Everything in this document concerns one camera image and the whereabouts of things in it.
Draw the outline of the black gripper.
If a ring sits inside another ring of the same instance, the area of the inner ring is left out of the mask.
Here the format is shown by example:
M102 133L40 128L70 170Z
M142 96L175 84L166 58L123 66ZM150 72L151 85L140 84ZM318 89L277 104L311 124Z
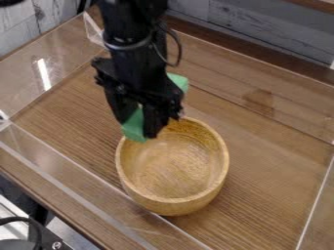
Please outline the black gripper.
M143 135L154 139L169 119L179 119L183 109L185 93L167 76L167 41L162 38L136 43L103 42L110 57L96 57L91 61L95 82L104 89L119 123L142 107Z

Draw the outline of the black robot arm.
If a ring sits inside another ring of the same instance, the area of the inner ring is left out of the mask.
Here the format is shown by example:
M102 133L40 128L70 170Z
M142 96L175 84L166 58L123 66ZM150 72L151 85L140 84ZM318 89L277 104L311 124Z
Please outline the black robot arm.
M189 79L170 73L179 64L167 59L167 39L177 33L163 20L169 0L100 0L107 58L91 62L95 82L124 136L138 142L154 139L183 112Z

